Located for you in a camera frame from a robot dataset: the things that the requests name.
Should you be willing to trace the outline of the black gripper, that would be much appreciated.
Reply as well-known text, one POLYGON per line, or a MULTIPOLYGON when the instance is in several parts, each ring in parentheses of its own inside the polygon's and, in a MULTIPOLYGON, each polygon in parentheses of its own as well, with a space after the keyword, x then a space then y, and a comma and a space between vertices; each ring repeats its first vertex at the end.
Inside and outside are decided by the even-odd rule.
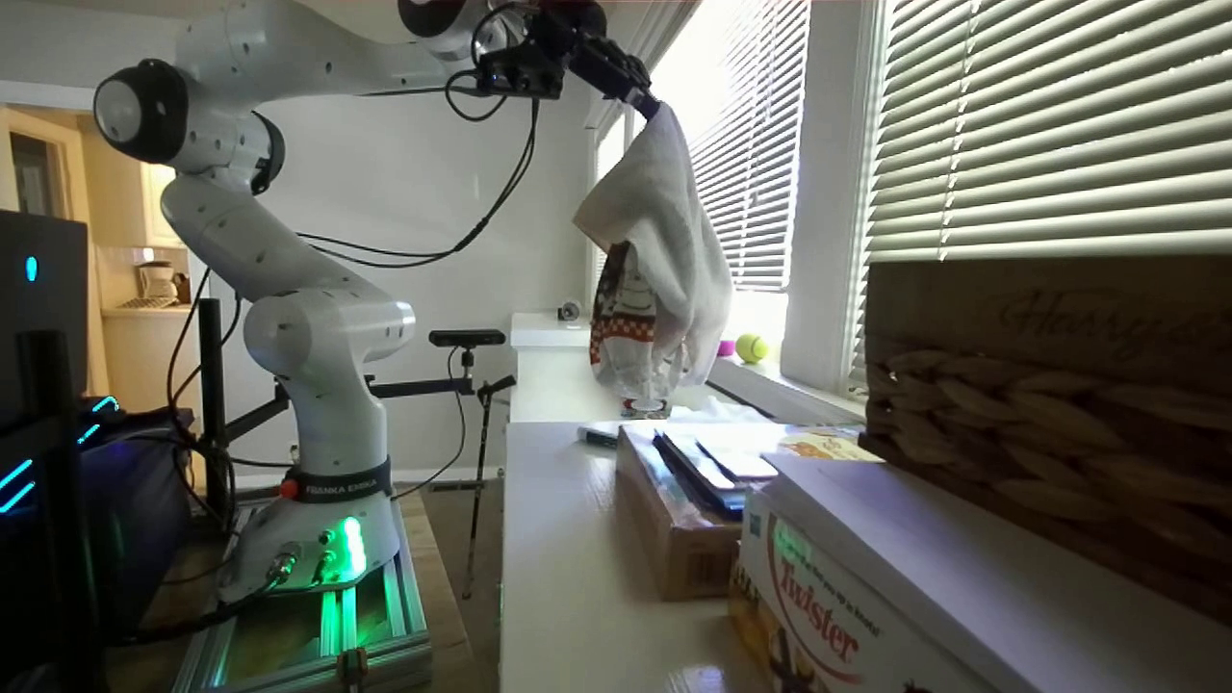
POLYGON ((642 118, 660 110, 648 64, 610 38, 610 20, 597 0, 528 0, 519 27, 524 33, 514 45, 479 59, 480 95, 556 99, 562 75, 575 74, 642 118))

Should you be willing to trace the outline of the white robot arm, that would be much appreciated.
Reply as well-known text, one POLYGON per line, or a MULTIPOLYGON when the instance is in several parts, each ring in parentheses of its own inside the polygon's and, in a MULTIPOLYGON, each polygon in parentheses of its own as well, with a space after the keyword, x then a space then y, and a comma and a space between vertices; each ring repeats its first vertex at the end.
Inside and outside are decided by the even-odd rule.
POLYGON ((412 308, 290 229, 263 191, 286 137, 263 115, 290 95, 551 95, 566 75, 655 110, 638 59, 597 0, 392 0, 404 33, 367 38, 304 0, 235 0, 188 22, 176 52, 93 92, 103 141, 172 168, 161 214, 250 300, 250 357, 294 399, 299 457, 225 555, 218 598, 345 588, 404 555, 389 487, 389 416, 367 366, 412 336, 412 308))

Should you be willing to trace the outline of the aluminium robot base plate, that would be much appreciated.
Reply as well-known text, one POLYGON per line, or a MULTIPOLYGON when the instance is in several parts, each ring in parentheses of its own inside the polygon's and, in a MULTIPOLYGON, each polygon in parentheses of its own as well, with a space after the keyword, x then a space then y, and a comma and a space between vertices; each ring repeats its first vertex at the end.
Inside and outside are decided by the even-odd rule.
POLYGON ((217 598, 226 618, 188 638, 172 693, 417 693, 433 681, 433 626, 389 493, 245 508, 217 598))

